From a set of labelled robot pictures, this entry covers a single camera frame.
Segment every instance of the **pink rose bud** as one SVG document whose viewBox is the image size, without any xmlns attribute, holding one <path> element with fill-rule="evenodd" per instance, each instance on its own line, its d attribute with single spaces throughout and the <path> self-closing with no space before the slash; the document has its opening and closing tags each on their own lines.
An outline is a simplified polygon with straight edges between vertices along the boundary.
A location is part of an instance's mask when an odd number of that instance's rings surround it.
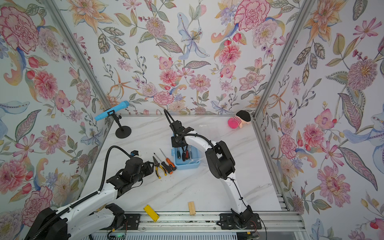
<svg viewBox="0 0 384 240">
<path fill-rule="evenodd" d="M 25 180 L 30 180 L 31 179 L 31 177 L 33 176 L 33 171 L 29 171 L 27 174 L 26 174 L 26 176 L 25 176 Z"/>
<path fill-rule="evenodd" d="M 311 147 L 310 147 L 308 144 L 305 145 L 305 149 L 306 149 L 308 152 L 311 151 Z"/>
<path fill-rule="evenodd" d="M 207 11 L 207 6 L 205 6 L 205 5 L 200 5 L 200 6 L 201 6 L 201 14 L 200 14 L 200 16 L 202 16 Z"/>
<path fill-rule="evenodd" d="M 77 71 L 76 71 L 75 69 L 70 68 L 70 70 L 69 70 L 68 72 L 72 75 L 72 77 L 73 77 L 74 79 L 79 78 L 79 75 L 77 74 Z"/>
<path fill-rule="evenodd" d="M 39 67 L 39 61 L 34 57 L 30 57 L 28 59 L 28 62 L 29 62 L 29 65 L 31 66 L 31 68 L 38 68 Z"/>
<path fill-rule="evenodd" d="M 24 187 L 22 187 L 22 194 L 28 194 L 32 189 L 32 185 L 31 183 L 27 183 L 24 185 Z"/>
<path fill-rule="evenodd" d="M 34 77 L 35 77 L 35 71 L 33 71 L 33 70 L 28 71 L 28 72 L 26 73 L 26 77 L 27 77 L 28 79 L 32 79 L 32 78 L 34 78 Z"/>
<path fill-rule="evenodd" d="M 240 34 L 240 33 L 236 33 L 232 39 L 233 39 L 235 42 L 238 42 L 238 41 L 241 39 L 241 34 Z"/>
<path fill-rule="evenodd" d="M 262 58 L 258 58 L 255 60 L 255 68 L 260 69 L 263 66 Z"/>
</svg>

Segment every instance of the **marble tabletop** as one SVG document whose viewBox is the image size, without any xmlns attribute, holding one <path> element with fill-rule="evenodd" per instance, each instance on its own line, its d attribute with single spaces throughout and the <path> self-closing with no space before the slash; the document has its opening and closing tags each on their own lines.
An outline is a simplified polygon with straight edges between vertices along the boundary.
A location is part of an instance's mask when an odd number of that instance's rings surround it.
<svg viewBox="0 0 384 240">
<path fill-rule="evenodd" d="M 272 180 L 265 165 L 261 149 L 251 124 L 242 129 L 231 129 L 227 117 L 180 116 L 184 127 L 192 127 L 212 141 L 223 140 L 235 160 L 235 173 L 244 198 L 254 211 L 281 211 Z M 164 116 L 123 117 L 121 124 L 132 128 L 132 134 L 119 139 L 115 136 L 118 125 L 114 123 L 92 168 L 81 196 L 86 196 L 100 186 L 104 159 L 108 148 L 117 145 L 127 152 L 138 150 L 144 162 L 152 162 L 155 152 L 163 157 L 159 148 L 172 159 L 170 137 L 172 131 Z M 109 155 L 106 179 L 125 167 L 127 156 L 118 149 Z M 143 211 L 149 204 L 155 211 L 189 211 L 188 202 L 194 201 L 196 211 L 230 211 L 230 201 L 220 182 L 209 171 L 206 159 L 199 167 L 176 170 L 161 179 L 153 173 L 143 179 L 140 187 L 131 189 L 114 203 L 125 211 Z"/>
</svg>

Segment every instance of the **table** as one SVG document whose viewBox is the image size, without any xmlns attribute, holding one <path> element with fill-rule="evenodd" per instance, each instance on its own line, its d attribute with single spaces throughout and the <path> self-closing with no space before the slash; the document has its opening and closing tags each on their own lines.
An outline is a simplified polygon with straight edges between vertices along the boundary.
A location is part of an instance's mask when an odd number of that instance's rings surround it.
<svg viewBox="0 0 384 240">
<path fill-rule="evenodd" d="M 238 187 L 253 211 L 281 211 L 272 180 L 264 162 L 261 149 L 251 124 L 242 129 L 231 129 L 225 116 L 178 116 L 184 127 L 192 127 L 212 141 L 223 140 L 235 160 Z M 121 125 L 132 128 L 132 134 L 119 139 L 115 136 L 118 125 L 114 123 L 92 168 L 81 196 L 94 192 L 100 186 L 104 159 L 108 148 L 117 145 L 127 152 L 138 150 L 144 162 L 153 161 L 155 152 L 163 157 L 159 148 L 172 159 L 170 137 L 172 131 L 165 116 L 123 117 Z M 109 155 L 106 179 L 125 167 L 127 156 L 118 149 Z M 220 180 L 209 171 L 206 159 L 199 167 L 176 170 L 161 179 L 153 173 L 143 179 L 140 187 L 131 189 L 114 203 L 125 211 L 143 211 L 149 204 L 155 211 L 189 211 L 188 202 L 194 201 L 196 211 L 230 211 L 230 201 Z"/>
</svg>

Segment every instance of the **round black base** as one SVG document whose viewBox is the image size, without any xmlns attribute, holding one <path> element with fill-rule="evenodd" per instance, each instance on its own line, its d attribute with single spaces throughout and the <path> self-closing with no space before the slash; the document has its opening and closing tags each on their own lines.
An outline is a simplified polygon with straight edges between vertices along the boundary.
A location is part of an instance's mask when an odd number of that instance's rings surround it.
<svg viewBox="0 0 384 240">
<path fill-rule="evenodd" d="M 131 134 L 132 130 L 130 127 L 128 126 L 121 126 L 121 128 L 118 128 L 116 130 L 116 137 L 118 138 L 126 138 L 128 137 L 130 134 Z"/>
</svg>

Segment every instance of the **blue microphone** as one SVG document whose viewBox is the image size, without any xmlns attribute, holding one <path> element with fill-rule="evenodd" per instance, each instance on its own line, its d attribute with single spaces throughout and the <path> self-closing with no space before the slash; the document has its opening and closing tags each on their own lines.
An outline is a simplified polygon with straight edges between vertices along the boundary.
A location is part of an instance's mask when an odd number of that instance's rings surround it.
<svg viewBox="0 0 384 240">
<path fill-rule="evenodd" d="M 102 114 L 97 115 L 95 117 L 95 120 L 99 121 L 99 120 L 101 120 L 103 118 L 111 116 L 112 114 L 116 113 L 117 111 L 119 111 L 121 109 L 124 109 L 124 108 L 127 108 L 128 106 L 129 106 L 129 102 L 128 101 L 122 101 L 119 105 L 114 106 L 113 108 L 110 108 L 110 109 L 106 110 Z"/>
</svg>

